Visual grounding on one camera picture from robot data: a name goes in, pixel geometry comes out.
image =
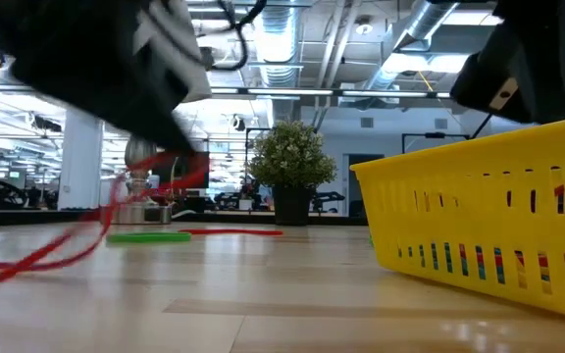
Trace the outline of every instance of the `wooden floor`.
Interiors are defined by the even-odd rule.
[[[65,226],[0,227],[0,261]],[[284,231],[102,245],[17,277],[0,286],[0,352],[565,352],[565,318],[382,270],[366,228]]]

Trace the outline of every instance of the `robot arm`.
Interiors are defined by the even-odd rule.
[[[240,33],[265,0],[238,25],[218,4]],[[0,49],[25,84],[183,153],[193,149],[173,110],[210,97],[207,70],[246,60],[207,67],[182,0],[0,0]]]
[[[519,0],[496,3],[493,14],[503,23],[485,48],[470,56],[451,97],[520,123],[565,120],[565,0],[540,1],[536,7]]]

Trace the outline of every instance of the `potted plant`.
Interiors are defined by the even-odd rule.
[[[315,189],[334,180],[334,159],[322,152],[322,143],[322,136],[302,122],[278,122],[256,138],[248,169],[273,188],[277,225],[308,225]]]

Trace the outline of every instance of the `red wire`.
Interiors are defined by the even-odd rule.
[[[208,234],[252,234],[252,235],[283,235],[279,230],[250,230],[250,229],[182,229],[179,232],[188,232],[192,235],[208,235]]]
[[[175,155],[169,154],[167,152],[159,153],[156,156],[150,157],[141,163],[137,163],[136,165],[132,166],[130,170],[151,169],[154,165],[160,162],[167,161],[169,157],[175,157]],[[189,188],[193,185],[196,185],[204,179],[207,171],[208,171],[208,166],[205,165],[197,166],[197,169],[194,173],[186,176],[183,179],[175,180],[171,184],[171,187]],[[110,224],[113,220],[113,216],[117,208],[123,204],[133,202],[142,197],[142,195],[134,195],[125,202],[118,202],[117,194],[119,191],[119,186],[124,179],[125,179],[125,174],[119,175],[111,187],[110,204],[106,207],[106,212],[105,212],[106,218],[103,220],[103,227],[101,231],[99,232],[97,238],[95,239],[95,241],[93,241],[92,244],[90,244],[86,249],[78,252],[77,254],[69,258],[59,261],[48,262],[44,264],[36,264],[38,261],[40,261],[47,255],[49,255],[51,252],[58,249],[64,243],[69,241],[74,235],[77,235],[82,230],[92,226],[94,223],[91,221],[97,221],[100,218],[99,211],[85,214],[84,216],[81,217],[80,222],[78,224],[65,230],[65,232],[62,235],[58,236],[57,238],[49,242],[47,245],[27,255],[19,262],[17,263],[0,262],[0,270],[1,270],[0,284],[16,276],[21,272],[39,272],[39,271],[62,269],[64,267],[75,264],[86,258],[88,255],[92,254],[93,251],[95,251],[95,249],[97,248],[97,246],[101,243],[106,233],[108,232],[108,229],[110,228]]]

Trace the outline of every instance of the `green strip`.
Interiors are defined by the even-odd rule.
[[[137,232],[110,234],[106,236],[109,243],[155,243],[190,241],[191,233],[187,232]]]

